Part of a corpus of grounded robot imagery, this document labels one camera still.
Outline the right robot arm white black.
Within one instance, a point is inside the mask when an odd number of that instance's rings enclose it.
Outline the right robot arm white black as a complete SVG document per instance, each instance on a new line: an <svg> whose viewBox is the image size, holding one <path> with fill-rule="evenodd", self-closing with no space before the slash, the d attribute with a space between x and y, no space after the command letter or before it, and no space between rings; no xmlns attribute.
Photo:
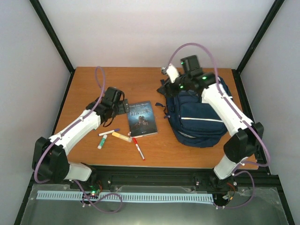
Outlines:
<svg viewBox="0 0 300 225"><path fill-rule="evenodd" d="M167 79L158 92L166 98L166 118L177 139L191 147L210 147L225 134L224 156L214 167L210 182L220 188L240 165L259 148L264 148L261 123L254 123L233 102L222 78L205 73L193 55L183 58L184 73L169 64L161 69Z"/></svg>

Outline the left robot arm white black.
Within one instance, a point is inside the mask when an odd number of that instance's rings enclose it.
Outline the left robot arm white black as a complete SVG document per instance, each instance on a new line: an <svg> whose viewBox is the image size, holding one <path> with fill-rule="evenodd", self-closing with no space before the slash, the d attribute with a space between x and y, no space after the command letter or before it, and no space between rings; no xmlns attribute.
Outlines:
<svg viewBox="0 0 300 225"><path fill-rule="evenodd" d="M129 104L124 92L108 87L62 131L49 138L40 137L35 143L32 160L35 182L80 180L86 188L94 188L98 178L91 167L83 163L69 162L68 154L90 131L100 126L108 127L117 115L128 112Z"/></svg>

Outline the dark blue fantasy book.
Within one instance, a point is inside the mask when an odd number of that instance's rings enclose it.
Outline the dark blue fantasy book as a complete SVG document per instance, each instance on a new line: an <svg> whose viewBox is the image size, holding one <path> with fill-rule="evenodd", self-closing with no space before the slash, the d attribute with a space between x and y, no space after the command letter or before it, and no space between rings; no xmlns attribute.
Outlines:
<svg viewBox="0 0 300 225"><path fill-rule="evenodd" d="M158 132L150 101L130 104L127 118L131 137L138 138Z"/></svg>

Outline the red marker pen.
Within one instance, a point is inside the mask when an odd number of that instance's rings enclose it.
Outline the red marker pen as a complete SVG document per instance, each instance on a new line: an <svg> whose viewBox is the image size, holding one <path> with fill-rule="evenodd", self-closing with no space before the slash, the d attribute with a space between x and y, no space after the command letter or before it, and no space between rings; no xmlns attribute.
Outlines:
<svg viewBox="0 0 300 225"><path fill-rule="evenodd" d="M137 148L137 150L138 150L138 152L139 152L142 160L145 161L145 157L144 157L144 155L143 155L143 153L142 153L142 151L141 151L141 149L139 147L139 144L138 144L137 140L135 138L132 138L132 139L134 141L134 144L135 144L135 146L136 146L136 148Z"/></svg>

